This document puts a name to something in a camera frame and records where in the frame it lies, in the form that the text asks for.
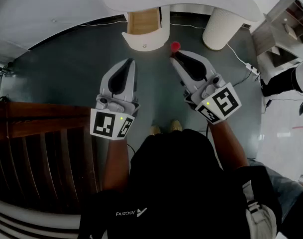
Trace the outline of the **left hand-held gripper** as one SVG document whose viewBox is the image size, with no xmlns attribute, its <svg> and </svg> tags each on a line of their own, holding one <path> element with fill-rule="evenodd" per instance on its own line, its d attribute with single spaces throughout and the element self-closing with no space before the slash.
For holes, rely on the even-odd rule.
<svg viewBox="0 0 303 239">
<path fill-rule="evenodd" d="M 91 135 L 109 140 L 126 138 L 140 108 L 137 103 L 137 71 L 135 60 L 127 58 L 105 73 L 101 80 L 96 107 L 91 109 Z"/>
</svg>

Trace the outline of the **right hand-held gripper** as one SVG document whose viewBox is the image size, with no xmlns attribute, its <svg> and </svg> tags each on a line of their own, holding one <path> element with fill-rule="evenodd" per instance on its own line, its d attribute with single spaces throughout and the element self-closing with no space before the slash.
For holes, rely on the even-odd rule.
<svg viewBox="0 0 303 239">
<path fill-rule="evenodd" d="M 226 83 L 208 59 L 194 52 L 180 50 L 170 61 L 186 88 L 185 102 L 211 124 L 226 120 L 241 107 L 231 83 Z"/>
</svg>

